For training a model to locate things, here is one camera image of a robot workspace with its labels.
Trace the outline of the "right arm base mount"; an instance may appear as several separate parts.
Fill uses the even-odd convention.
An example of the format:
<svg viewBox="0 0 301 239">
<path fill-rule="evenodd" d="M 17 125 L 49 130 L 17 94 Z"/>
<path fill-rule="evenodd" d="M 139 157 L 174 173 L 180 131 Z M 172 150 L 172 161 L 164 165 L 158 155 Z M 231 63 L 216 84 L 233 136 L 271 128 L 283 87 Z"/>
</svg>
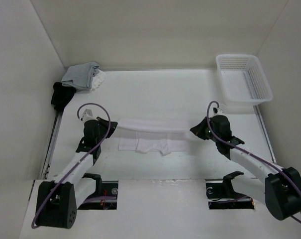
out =
<svg viewBox="0 0 301 239">
<path fill-rule="evenodd" d="M 255 209 L 252 198 L 235 192 L 233 189 L 232 180 L 238 179 L 241 175 L 244 173 L 235 171 L 225 175 L 222 180 L 206 182 L 206 196 L 210 210 Z"/>
</svg>

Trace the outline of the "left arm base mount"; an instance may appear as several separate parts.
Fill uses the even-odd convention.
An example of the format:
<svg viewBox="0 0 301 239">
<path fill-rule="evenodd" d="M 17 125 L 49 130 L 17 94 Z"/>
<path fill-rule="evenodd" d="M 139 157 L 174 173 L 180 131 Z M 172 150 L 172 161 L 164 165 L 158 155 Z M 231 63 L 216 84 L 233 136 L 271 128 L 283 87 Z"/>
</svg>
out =
<svg viewBox="0 0 301 239">
<path fill-rule="evenodd" d="M 116 210 L 118 181 L 103 181 L 98 174 L 85 173 L 75 195 L 78 210 Z"/>
</svg>

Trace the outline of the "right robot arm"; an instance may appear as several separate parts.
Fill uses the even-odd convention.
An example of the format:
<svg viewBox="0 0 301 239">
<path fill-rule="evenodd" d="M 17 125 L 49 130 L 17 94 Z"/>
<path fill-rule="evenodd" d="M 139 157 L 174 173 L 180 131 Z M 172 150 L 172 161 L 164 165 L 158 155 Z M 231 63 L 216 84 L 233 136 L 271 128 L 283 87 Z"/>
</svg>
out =
<svg viewBox="0 0 301 239">
<path fill-rule="evenodd" d="M 212 140 L 220 154 L 235 162 L 259 182 L 253 183 L 242 172 L 234 172 L 231 179 L 222 184 L 223 194 L 233 197 L 244 194 L 264 204 L 270 214 L 279 221 L 301 212 L 301 176 L 293 168 L 283 168 L 270 163 L 242 148 L 244 141 L 232 135 L 230 122 L 224 115 L 205 117 L 190 129 L 203 140 Z"/>
</svg>

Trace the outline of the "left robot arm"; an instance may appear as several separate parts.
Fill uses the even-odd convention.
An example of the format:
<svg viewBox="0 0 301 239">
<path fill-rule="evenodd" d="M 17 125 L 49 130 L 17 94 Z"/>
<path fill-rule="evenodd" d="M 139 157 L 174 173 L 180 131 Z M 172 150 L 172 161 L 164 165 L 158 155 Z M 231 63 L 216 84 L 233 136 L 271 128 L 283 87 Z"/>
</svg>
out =
<svg viewBox="0 0 301 239">
<path fill-rule="evenodd" d="M 75 155 L 66 168 L 38 188 L 36 212 L 32 228 L 54 227 L 69 229 L 73 226 L 77 209 L 88 197 L 102 194 L 102 179 L 88 173 L 101 154 L 101 143 L 112 136 L 118 123 L 100 117 L 83 117 L 84 136 Z"/>
</svg>

